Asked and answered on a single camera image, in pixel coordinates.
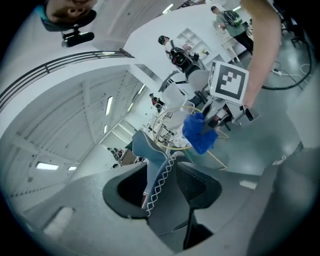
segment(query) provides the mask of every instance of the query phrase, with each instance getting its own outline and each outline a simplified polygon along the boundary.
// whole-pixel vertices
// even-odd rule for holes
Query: ceiling
[[[229,3],[230,9],[239,5],[239,0],[217,0],[221,1]],[[161,15],[168,5],[173,3],[171,10],[175,10],[183,2],[99,0],[97,18],[81,29],[93,31],[95,40],[89,47],[83,44],[71,49],[62,49],[60,33],[45,31],[33,13],[10,46],[2,66],[7,70],[1,71],[1,80],[12,74],[16,79],[29,69],[76,52],[96,48],[118,50],[134,30]],[[149,69],[140,68],[153,75]],[[0,140],[0,183],[6,195],[17,198],[66,184],[72,174],[68,168],[78,166],[104,138],[105,125],[109,130],[125,116],[141,87],[142,83],[127,71],[105,68],[86,73],[81,82],[69,79],[35,99],[15,118]],[[111,96],[112,107],[106,116]],[[55,172],[37,171],[38,162],[56,164],[59,168]]]
[[[140,68],[149,76],[153,73]],[[66,183],[68,168],[78,166],[93,147],[123,119],[143,84],[126,70],[102,68],[66,80],[30,103],[0,140],[1,182],[10,197]],[[110,112],[107,102],[113,97]],[[38,162],[59,165],[54,176],[41,180]]]
[[[185,0],[104,0],[97,10],[92,31],[93,45],[99,50],[114,50],[123,47],[130,34],[158,17],[170,5],[171,10]]]

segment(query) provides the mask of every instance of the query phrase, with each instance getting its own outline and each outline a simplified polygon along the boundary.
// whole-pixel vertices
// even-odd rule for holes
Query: light fixture
[[[167,8],[165,8],[165,10],[162,12],[163,14],[165,14],[167,11],[169,11],[171,9],[171,7],[174,6],[174,4],[170,4]]]
[[[145,87],[146,87],[146,85],[144,84],[144,85],[141,87],[141,89],[139,90],[138,94],[140,94]]]
[[[239,10],[241,8],[241,6],[238,6],[238,7],[236,7],[236,8],[234,8],[232,11],[237,11],[237,10]]]
[[[55,171],[56,169],[58,169],[58,167],[59,167],[58,165],[44,163],[44,162],[38,162],[35,166],[35,168],[39,170],[52,170],[52,171]]]
[[[110,112],[111,104],[112,104],[113,97],[108,98],[108,103],[106,104],[105,115],[107,116]]]
[[[128,108],[128,112],[132,109],[133,105],[134,105],[134,103],[131,103],[130,107]]]

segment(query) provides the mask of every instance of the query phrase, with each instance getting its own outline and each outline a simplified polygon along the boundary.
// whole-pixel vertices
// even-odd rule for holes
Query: white wall
[[[55,193],[63,189],[69,179],[67,173],[70,164],[65,164],[62,160],[57,160],[51,157],[41,155],[39,162],[58,165],[57,170],[40,170],[29,168],[28,164],[32,162],[32,154],[20,150],[19,158],[13,162],[11,169],[18,169],[20,171],[9,172],[5,180],[4,192],[6,198],[12,207],[19,213],[40,204],[46,199],[53,196]],[[30,156],[30,161],[24,161],[26,157]]]
[[[248,22],[251,19],[250,14],[246,11],[245,8],[241,7],[240,9],[236,10],[236,13],[239,14],[243,22]]]
[[[125,143],[125,146],[128,145],[132,141],[132,135],[124,130],[121,126],[117,125],[112,133],[120,140]]]
[[[50,88],[66,81],[70,78],[77,77],[82,82],[83,75],[87,72],[109,67],[115,71],[126,70],[129,65],[139,64],[135,58],[103,58],[84,61],[73,65],[68,65],[55,72],[52,72],[41,79],[30,84],[27,88],[16,95],[0,113],[0,138],[8,128],[15,117],[35,98],[40,96]]]
[[[89,175],[107,172],[117,161],[102,144],[97,144],[75,170],[70,182]]]
[[[129,124],[126,120],[123,119],[123,120],[120,122],[120,125],[121,125],[122,127],[124,127],[124,129],[125,129],[128,133],[130,133],[131,136],[133,136],[133,135],[136,133],[136,129],[135,129],[134,127],[132,127],[131,124]]]
[[[77,167],[70,182],[92,174],[108,171],[117,163],[108,148],[119,148],[125,150],[128,143],[121,140],[110,132],[100,144],[97,144]]]
[[[151,69],[161,80],[164,80],[176,68],[170,63],[164,47],[158,43],[158,38],[165,35],[174,39],[189,28],[213,51],[218,51],[224,59],[231,60],[215,33],[213,21],[216,16],[212,14],[210,8],[210,4],[200,4],[161,15],[134,31],[124,49]],[[174,80],[176,79],[183,80],[185,76],[176,75]]]
[[[124,142],[122,139],[117,137],[113,132],[110,132],[108,134],[108,136],[103,141],[101,141],[100,144],[102,146],[104,146],[105,148],[117,148],[117,149],[125,150],[125,147],[129,143]]]
[[[157,109],[152,105],[151,98],[149,97],[150,93],[151,91],[146,88],[131,112],[124,117],[124,120],[137,130],[146,125],[158,113]]]

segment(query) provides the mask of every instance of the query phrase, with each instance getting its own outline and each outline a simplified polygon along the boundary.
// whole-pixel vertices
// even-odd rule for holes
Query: blue fabric
[[[41,19],[49,21],[44,5],[38,5],[34,10],[40,15]]]
[[[218,134],[214,129],[205,134],[200,134],[204,129],[204,119],[204,115],[200,112],[190,114],[184,120],[182,128],[183,135],[200,155],[206,153],[209,149],[213,149],[214,143],[218,138]]]

